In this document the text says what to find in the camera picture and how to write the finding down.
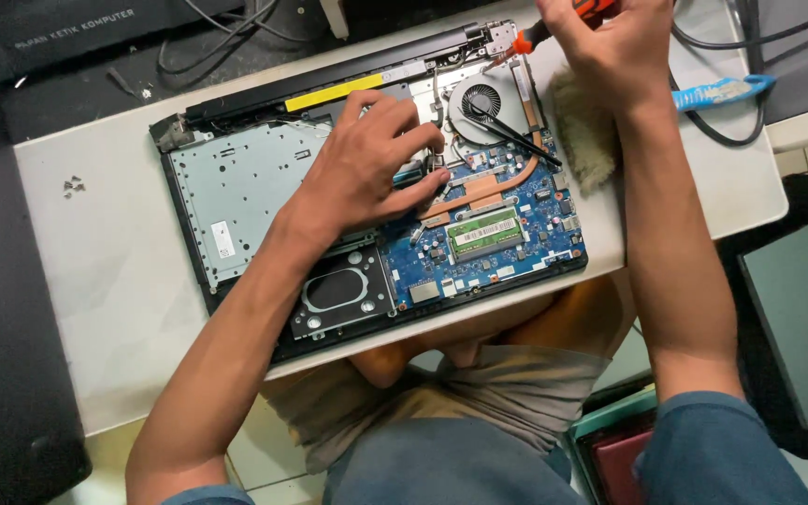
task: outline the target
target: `screwdriver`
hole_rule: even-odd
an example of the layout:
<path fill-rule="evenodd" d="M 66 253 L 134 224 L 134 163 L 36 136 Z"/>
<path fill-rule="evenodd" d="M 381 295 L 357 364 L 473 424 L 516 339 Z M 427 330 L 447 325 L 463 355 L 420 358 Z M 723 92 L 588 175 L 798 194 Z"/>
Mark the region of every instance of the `screwdriver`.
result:
<path fill-rule="evenodd" d="M 600 14 L 600 11 L 603 9 L 612 6 L 614 1 L 615 0 L 572 0 L 573 8 L 576 9 L 579 17 L 586 22 Z M 548 27 L 544 24 L 544 20 L 536 22 L 532 28 L 521 29 L 516 35 L 516 40 L 513 41 L 510 49 L 501 53 L 488 66 L 482 68 L 482 73 L 488 72 L 488 70 L 499 66 L 501 63 L 504 63 L 518 54 L 532 54 L 535 48 L 547 39 L 550 39 L 550 30 L 548 30 Z"/>

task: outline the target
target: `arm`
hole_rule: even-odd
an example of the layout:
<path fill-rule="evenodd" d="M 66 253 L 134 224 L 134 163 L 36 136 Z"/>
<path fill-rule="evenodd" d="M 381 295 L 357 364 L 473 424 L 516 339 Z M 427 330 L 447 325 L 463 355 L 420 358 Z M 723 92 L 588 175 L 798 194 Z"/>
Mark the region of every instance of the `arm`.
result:
<path fill-rule="evenodd" d="M 418 123 L 412 101 L 378 91 L 348 98 L 302 186 L 277 213 L 145 421 L 127 465 L 130 505 L 227 483 L 226 448 L 254 403 L 308 271 L 345 230 L 399 216 L 431 198 L 450 178 L 447 171 L 400 191 L 391 189 L 391 178 L 420 149 L 440 151 L 443 144 L 435 126 Z"/>
<path fill-rule="evenodd" d="M 537 0 L 583 85 L 616 118 L 628 270 L 661 402 L 710 390 L 743 398 L 735 304 L 707 231 L 671 100 L 672 1 L 624 0 L 598 30 L 568 0 Z"/>

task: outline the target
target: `open laptop chassis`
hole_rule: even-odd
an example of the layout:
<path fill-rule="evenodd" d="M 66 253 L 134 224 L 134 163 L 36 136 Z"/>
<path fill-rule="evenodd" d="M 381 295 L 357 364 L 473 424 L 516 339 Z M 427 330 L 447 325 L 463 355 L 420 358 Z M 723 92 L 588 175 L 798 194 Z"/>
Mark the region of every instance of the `open laptop chassis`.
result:
<path fill-rule="evenodd" d="M 583 269 L 563 169 L 494 134 L 485 115 L 556 157 L 525 59 L 480 72 L 515 33 L 511 21 L 466 25 L 152 125 L 208 312 L 244 272 L 355 89 L 414 100 L 421 121 L 448 140 L 443 155 L 424 152 L 401 167 L 396 188 L 440 166 L 451 182 L 427 209 L 336 242 L 310 273 L 274 363 Z"/>

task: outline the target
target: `fluffy cleaning brush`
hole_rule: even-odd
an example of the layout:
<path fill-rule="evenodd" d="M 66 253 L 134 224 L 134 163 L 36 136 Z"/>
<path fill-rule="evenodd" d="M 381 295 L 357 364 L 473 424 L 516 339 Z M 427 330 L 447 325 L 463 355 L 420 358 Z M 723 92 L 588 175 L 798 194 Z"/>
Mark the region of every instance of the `fluffy cleaning brush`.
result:
<path fill-rule="evenodd" d="M 554 75 L 549 92 L 567 161 L 579 189 L 587 195 L 610 178 L 621 160 L 616 123 L 568 66 Z"/>

